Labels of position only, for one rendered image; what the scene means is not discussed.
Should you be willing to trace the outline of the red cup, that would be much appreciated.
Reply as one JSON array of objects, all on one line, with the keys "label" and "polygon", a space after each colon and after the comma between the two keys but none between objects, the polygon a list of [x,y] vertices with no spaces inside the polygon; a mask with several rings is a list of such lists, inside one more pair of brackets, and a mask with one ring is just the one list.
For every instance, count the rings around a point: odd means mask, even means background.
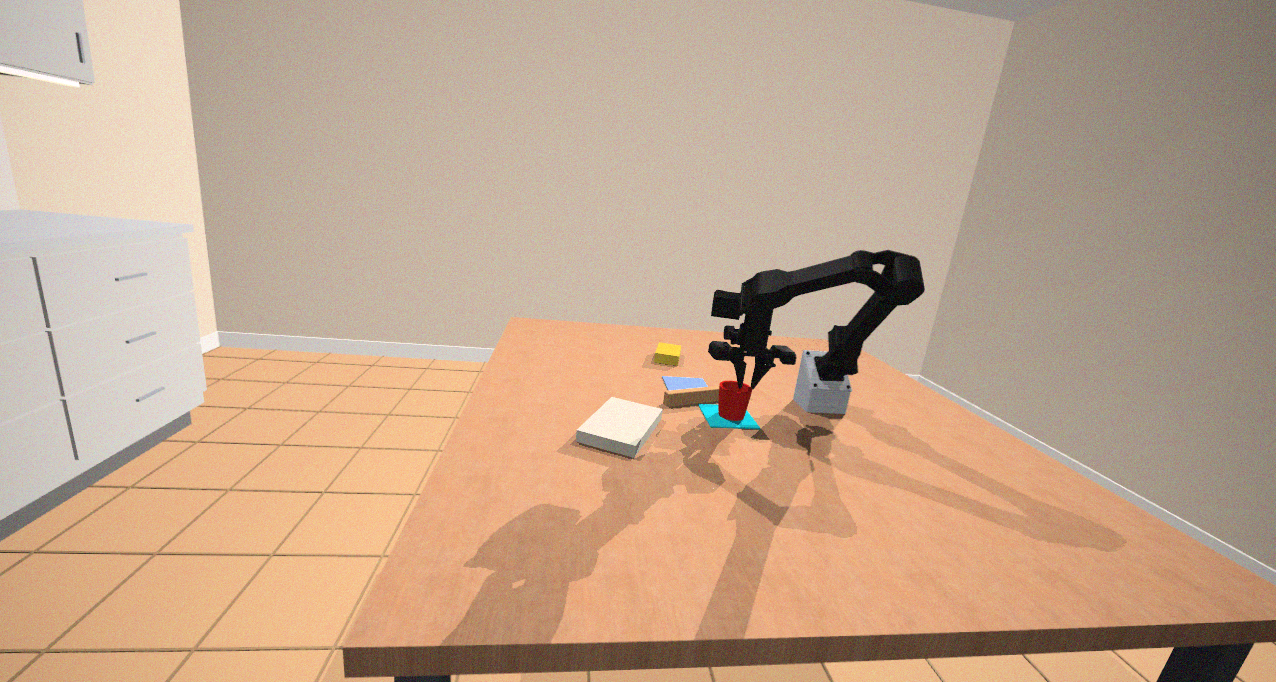
[{"label": "red cup", "polygon": [[749,384],[743,384],[739,390],[738,381],[722,381],[718,384],[718,415],[726,421],[743,421],[750,398]]}]

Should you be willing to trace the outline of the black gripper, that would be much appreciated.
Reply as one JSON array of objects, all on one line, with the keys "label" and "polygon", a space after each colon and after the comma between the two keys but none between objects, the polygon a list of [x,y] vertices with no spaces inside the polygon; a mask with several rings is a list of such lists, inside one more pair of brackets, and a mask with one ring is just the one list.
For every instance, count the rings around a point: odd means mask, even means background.
[{"label": "black gripper", "polygon": [[796,352],[790,347],[782,347],[782,345],[772,345],[767,347],[768,336],[772,335],[769,326],[752,324],[752,322],[743,322],[743,336],[740,341],[740,347],[730,347],[729,341],[711,341],[708,352],[715,361],[732,361],[736,377],[738,387],[741,390],[743,381],[746,370],[745,356],[755,358],[755,367],[752,375],[752,390],[759,384],[760,378],[766,375],[772,367],[776,367],[775,358],[780,358],[782,364],[796,364]]}]

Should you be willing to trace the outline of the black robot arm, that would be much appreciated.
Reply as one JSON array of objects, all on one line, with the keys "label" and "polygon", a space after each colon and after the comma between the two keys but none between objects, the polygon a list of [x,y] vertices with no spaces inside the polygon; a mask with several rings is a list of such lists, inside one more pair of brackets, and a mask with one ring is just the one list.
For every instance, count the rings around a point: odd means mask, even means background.
[{"label": "black robot arm", "polygon": [[[872,264],[886,264],[877,273]],[[715,290],[711,315],[721,319],[745,321],[752,324],[771,324],[775,308],[787,305],[790,299],[815,290],[843,284],[865,284],[875,290],[847,326],[835,324],[829,331],[829,352],[815,356],[820,381],[845,381],[843,375],[857,373],[857,358],[863,341],[898,305],[910,305],[925,290],[920,261],[909,253],[892,250],[857,250],[843,257],[813,264],[810,268],[783,271],[768,269],[752,276],[741,285],[741,292]]]}]

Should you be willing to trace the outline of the yellow flat block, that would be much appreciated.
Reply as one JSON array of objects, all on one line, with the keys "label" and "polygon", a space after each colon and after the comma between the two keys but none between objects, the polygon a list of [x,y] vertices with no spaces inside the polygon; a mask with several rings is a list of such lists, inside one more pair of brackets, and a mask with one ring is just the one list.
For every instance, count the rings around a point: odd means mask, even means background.
[{"label": "yellow flat block", "polygon": [[660,344],[658,341],[658,347],[655,352],[655,363],[674,364],[674,367],[678,367],[680,352],[680,345]]}]

